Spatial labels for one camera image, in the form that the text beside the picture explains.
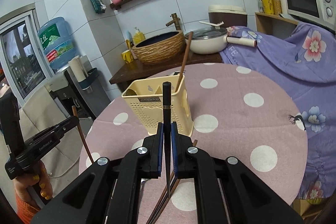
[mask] blue water bottle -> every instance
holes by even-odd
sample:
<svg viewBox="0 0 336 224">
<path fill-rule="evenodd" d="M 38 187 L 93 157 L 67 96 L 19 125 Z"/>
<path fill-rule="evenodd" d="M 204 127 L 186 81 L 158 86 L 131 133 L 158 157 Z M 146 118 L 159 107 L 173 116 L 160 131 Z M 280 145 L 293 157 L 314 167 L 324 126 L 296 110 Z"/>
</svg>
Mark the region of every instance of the blue water bottle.
<svg viewBox="0 0 336 224">
<path fill-rule="evenodd" d="M 52 69 L 62 68 L 78 55 L 63 17 L 56 17 L 48 21 L 37 34 Z"/>
</svg>

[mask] silver screw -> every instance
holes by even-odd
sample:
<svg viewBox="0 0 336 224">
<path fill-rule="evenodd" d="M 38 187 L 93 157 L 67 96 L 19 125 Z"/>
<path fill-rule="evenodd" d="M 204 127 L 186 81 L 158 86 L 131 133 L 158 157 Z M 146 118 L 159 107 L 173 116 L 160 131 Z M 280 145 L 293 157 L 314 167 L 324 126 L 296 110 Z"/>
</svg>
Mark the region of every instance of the silver screw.
<svg viewBox="0 0 336 224">
<path fill-rule="evenodd" d="M 145 153 L 147 153 L 147 148 L 145 148 L 145 147 L 139 147 L 138 149 L 137 149 L 137 152 L 139 153 L 139 154 L 145 154 Z"/>
<path fill-rule="evenodd" d="M 227 159 L 227 162 L 228 162 L 229 164 L 235 165 L 235 164 L 238 163 L 238 160 L 237 160 L 237 158 L 235 158 L 235 157 L 230 157 L 230 158 Z"/>
<path fill-rule="evenodd" d="M 189 147 L 187 150 L 190 154 L 196 154 L 198 152 L 197 147 Z"/>
<path fill-rule="evenodd" d="M 99 165 L 105 165 L 105 164 L 108 163 L 108 159 L 107 158 L 100 158 L 100 159 L 97 160 L 97 163 Z"/>
</svg>

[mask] blue gripper pad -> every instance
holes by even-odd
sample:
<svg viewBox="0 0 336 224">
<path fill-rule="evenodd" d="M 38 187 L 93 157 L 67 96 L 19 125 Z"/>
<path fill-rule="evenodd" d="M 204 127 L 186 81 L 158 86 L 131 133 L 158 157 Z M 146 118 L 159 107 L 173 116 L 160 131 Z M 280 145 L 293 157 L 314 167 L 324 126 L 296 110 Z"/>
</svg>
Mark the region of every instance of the blue gripper pad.
<svg viewBox="0 0 336 224">
<path fill-rule="evenodd" d="M 171 123 L 171 148 L 172 148 L 172 152 L 173 152 L 173 167 L 174 167 L 174 173 L 175 176 L 178 176 L 178 166 L 177 166 L 177 148 L 176 148 L 176 138 L 178 132 L 176 132 L 175 130 L 175 126 L 174 123 Z"/>
<path fill-rule="evenodd" d="M 162 171 L 162 153 L 163 153 L 163 123 L 161 124 L 160 128 L 160 141 L 159 141 L 159 154 L 157 156 L 157 170 L 159 172 L 159 177 L 161 176 Z"/>
</svg>

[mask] pot handle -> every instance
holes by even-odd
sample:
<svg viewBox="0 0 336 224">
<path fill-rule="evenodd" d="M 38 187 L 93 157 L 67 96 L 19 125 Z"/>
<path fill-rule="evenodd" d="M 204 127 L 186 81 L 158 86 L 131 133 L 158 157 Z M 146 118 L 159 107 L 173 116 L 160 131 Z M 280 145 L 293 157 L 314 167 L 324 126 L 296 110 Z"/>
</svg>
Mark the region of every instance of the pot handle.
<svg viewBox="0 0 336 224">
<path fill-rule="evenodd" d="M 244 46 L 249 46 L 249 47 L 256 47 L 257 46 L 257 41 L 256 40 L 245 38 L 245 37 L 229 37 L 229 36 L 226 36 L 226 37 L 224 37 L 224 41 L 226 41 L 227 43 L 239 44 L 239 45 L 244 45 Z"/>
<path fill-rule="evenodd" d="M 214 23 L 210 23 L 210 22 L 205 22 L 205 21 L 199 21 L 199 23 L 202 23 L 202 24 L 207 24 L 207 25 L 210 25 L 210 26 L 213 26 L 215 27 L 216 29 L 220 29 L 221 28 L 221 25 L 224 24 L 224 22 L 220 22 L 218 24 L 214 24 Z"/>
</svg>

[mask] purple floral cloth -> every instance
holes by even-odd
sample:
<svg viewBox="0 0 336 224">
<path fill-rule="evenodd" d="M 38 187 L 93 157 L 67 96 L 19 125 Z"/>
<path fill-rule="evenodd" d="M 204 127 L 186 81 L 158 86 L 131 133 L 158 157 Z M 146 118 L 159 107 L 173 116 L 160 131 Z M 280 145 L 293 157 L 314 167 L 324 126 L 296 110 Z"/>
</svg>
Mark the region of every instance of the purple floral cloth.
<svg viewBox="0 0 336 224">
<path fill-rule="evenodd" d="M 292 98 L 305 121 L 308 157 L 298 198 L 330 197 L 336 188 L 335 36 L 302 22 L 285 40 L 242 26 L 229 27 L 228 33 L 256 39 L 258 44 L 256 48 L 229 44 L 220 52 L 223 62 L 272 79 Z"/>
</svg>

